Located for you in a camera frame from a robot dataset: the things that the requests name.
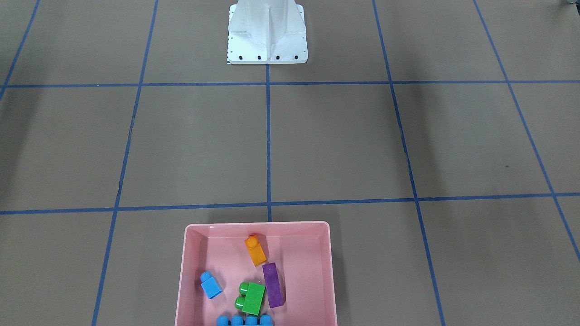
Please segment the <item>orange block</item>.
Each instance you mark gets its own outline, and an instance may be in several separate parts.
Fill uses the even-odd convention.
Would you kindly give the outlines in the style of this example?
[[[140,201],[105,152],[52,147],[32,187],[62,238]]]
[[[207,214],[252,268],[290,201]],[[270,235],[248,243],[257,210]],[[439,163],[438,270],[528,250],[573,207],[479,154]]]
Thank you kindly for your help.
[[[266,254],[256,235],[249,236],[244,240],[244,243],[254,266],[267,262]]]

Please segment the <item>purple block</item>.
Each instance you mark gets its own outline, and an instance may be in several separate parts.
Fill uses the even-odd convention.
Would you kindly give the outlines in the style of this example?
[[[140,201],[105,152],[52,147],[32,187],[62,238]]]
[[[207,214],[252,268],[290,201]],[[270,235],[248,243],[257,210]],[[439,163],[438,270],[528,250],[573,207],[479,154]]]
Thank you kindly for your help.
[[[275,262],[262,266],[269,309],[276,309],[285,304],[285,291],[281,270]]]

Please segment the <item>green block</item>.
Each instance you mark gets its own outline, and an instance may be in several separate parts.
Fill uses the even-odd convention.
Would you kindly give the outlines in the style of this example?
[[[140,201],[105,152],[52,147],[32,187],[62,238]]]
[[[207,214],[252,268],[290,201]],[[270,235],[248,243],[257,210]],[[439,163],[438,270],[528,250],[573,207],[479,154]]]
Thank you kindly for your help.
[[[266,293],[265,285],[254,282],[242,282],[238,287],[239,296],[234,307],[242,313],[258,316]]]

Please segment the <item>small blue block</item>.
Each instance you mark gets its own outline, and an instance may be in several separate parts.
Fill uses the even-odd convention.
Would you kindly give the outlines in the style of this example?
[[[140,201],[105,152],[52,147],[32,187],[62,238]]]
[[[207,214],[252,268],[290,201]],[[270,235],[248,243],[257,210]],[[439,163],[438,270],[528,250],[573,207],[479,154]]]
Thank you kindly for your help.
[[[220,283],[210,271],[205,271],[200,276],[201,287],[208,299],[214,299],[223,293]]]

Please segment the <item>long blue stud block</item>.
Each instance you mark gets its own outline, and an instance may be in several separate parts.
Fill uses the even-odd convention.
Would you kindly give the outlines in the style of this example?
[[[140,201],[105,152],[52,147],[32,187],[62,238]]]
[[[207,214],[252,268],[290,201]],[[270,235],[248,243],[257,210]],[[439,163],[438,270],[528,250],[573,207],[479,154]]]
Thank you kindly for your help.
[[[247,315],[241,316],[239,314],[232,316],[219,316],[216,318],[216,326],[273,326],[273,318],[269,314],[261,316]]]

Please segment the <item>pink plastic box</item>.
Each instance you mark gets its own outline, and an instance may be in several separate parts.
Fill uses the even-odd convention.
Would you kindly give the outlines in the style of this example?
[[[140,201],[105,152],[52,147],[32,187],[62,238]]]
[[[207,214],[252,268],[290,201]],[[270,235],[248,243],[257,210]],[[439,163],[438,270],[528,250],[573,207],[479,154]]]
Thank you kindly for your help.
[[[244,240],[256,235],[268,262],[281,270],[285,304],[261,313],[276,326],[337,325],[332,271],[331,233],[325,221],[216,223],[188,225],[175,314],[177,326],[213,326],[216,318],[232,317],[242,282],[264,283],[262,266],[254,266]],[[210,271],[223,293],[208,299],[200,276]]]

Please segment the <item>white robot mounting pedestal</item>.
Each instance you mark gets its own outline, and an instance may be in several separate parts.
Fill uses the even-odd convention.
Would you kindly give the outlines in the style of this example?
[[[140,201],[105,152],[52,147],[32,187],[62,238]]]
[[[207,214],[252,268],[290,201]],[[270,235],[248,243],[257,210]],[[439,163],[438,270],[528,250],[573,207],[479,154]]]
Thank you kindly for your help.
[[[239,0],[228,10],[227,63],[304,64],[306,19],[294,0]]]

